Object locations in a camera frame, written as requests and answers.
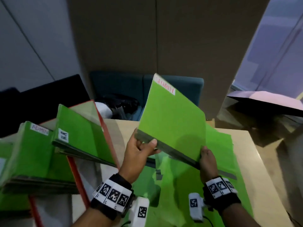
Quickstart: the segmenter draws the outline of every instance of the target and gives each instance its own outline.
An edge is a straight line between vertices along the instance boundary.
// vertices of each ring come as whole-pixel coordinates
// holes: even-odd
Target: hand
[[[203,183],[219,176],[216,158],[207,146],[201,148],[200,178]]]
[[[131,184],[138,179],[146,164],[147,157],[160,153],[160,150],[154,150],[157,146],[156,139],[142,144],[134,137],[136,132],[137,129],[134,130],[126,145],[124,160],[119,170],[119,174]]]

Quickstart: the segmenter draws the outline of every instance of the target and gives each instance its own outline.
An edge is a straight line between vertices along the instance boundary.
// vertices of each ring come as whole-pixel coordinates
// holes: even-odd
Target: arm
[[[219,175],[214,154],[207,147],[201,149],[200,168],[200,178],[204,184]],[[221,217],[226,227],[260,227],[239,203],[223,210]]]
[[[160,150],[154,150],[157,145],[156,139],[150,143],[142,144],[135,139],[136,132],[137,129],[126,145],[124,160],[119,170],[119,174],[131,184],[138,179],[146,164],[147,157],[160,152]],[[119,221],[120,217],[112,221],[99,210],[88,208],[71,227],[110,227]]]

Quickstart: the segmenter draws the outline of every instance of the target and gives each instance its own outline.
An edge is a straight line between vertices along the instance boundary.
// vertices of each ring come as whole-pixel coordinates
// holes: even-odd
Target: handwritten label
[[[162,79],[158,74],[154,75],[154,82],[164,87],[167,91],[169,91],[171,94],[175,95],[176,89],[167,83],[164,79]]]
[[[39,132],[39,133],[44,134],[46,136],[48,136],[48,133],[49,133],[48,129],[46,129],[44,127],[41,127],[41,126],[38,126],[34,123],[31,124],[31,130]]]
[[[58,139],[68,143],[68,133],[59,128],[58,129]]]
[[[5,162],[6,162],[6,159],[0,158],[0,175],[4,169]]]

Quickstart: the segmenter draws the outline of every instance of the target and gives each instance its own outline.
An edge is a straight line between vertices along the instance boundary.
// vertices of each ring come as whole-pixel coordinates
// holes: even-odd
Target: table surface
[[[126,144],[139,122],[115,119],[104,119],[104,122],[108,127],[119,163],[122,164]],[[255,220],[264,227],[293,226],[248,131],[216,129],[232,136],[234,153]]]

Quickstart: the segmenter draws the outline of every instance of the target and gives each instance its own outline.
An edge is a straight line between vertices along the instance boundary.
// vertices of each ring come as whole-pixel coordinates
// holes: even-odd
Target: black cable
[[[121,225],[121,227],[124,226],[124,225],[130,224],[130,223],[131,223],[131,221],[127,221],[123,225]]]
[[[212,222],[210,221],[210,219],[208,217],[206,217],[206,216],[203,216],[203,217],[209,221],[209,223],[211,224],[211,227],[214,227],[214,225],[212,224]]]
[[[287,212],[289,219],[291,220],[291,222],[296,222],[299,226],[303,227],[298,221],[296,221],[295,219],[292,218],[292,216],[290,216],[289,212]]]

